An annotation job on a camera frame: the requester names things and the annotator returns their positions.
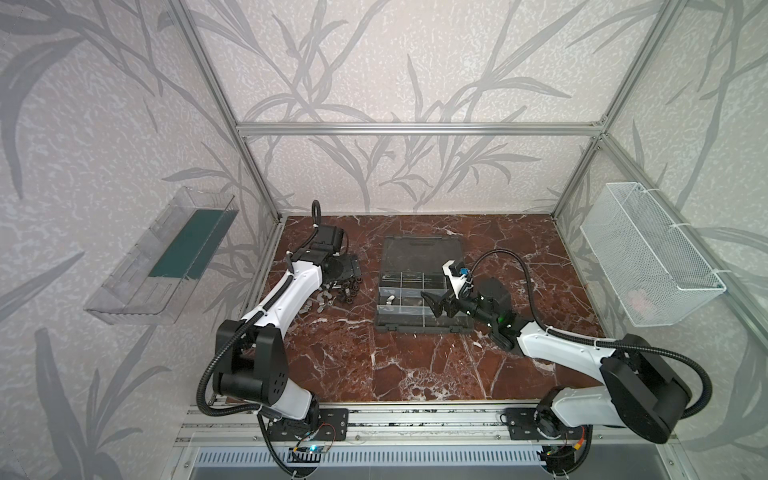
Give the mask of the grey plastic compartment organizer box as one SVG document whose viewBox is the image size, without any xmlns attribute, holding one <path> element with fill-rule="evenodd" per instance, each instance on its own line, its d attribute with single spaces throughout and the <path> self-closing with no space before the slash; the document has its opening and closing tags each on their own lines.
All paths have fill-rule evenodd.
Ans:
<svg viewBox="0 0 768 480">
<path fill-rule="evenodd" d="M 451 236 L 388 236 L 378 282 L 374 320 L 379 332 L 469 334 L 473 322 L 459 313 L 437 318 L 421 296 L 436 296 L 450 289 L 442 265 L 464 257 L 461 240 Z"/>
</svg>

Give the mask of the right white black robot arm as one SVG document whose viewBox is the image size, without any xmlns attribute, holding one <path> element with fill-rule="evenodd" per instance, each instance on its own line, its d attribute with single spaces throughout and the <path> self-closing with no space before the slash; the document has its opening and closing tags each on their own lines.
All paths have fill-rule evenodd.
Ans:
<svg viewBox="0 0 768 480">
<path fill-rule="evenodd" d="M 667 442 L 677 423 L 701 412 L 712 396 L 707 372 L 692 359 L 649 345 L 642 337 L 591 338 L 542 327 L 510 308 L 492 278 L 473 290 L 451 278 L 441 295 L 420 294 L 436 317 L 464 314 L 485 325 L 491 340 L 514 355 L 564 366 L 597 381 L 595 387 L 555 387 L 539 401 L 534 423 L 546 438 L 568 428 L 626 428 L 640 438 Z"/>
</svg>

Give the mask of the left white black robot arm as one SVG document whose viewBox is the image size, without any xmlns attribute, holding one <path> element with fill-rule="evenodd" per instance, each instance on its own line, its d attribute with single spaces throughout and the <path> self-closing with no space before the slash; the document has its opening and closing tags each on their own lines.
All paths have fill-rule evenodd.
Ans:
<svg viewBox="0 0 768 480">
<path fill-rule="evenodd" d="M 254 412 L 317 427 L 315 395 L 289 378 L 285 336 L 313 293 L 324 286 L 356 284 L 357 257 L 346 248 L 342 228 L 315 223 L 308 240 L 287 255 L 286 270 L 267 296 L 241 319 L 222 322 L 195 395 L 201 413 Z"/>
</svg>

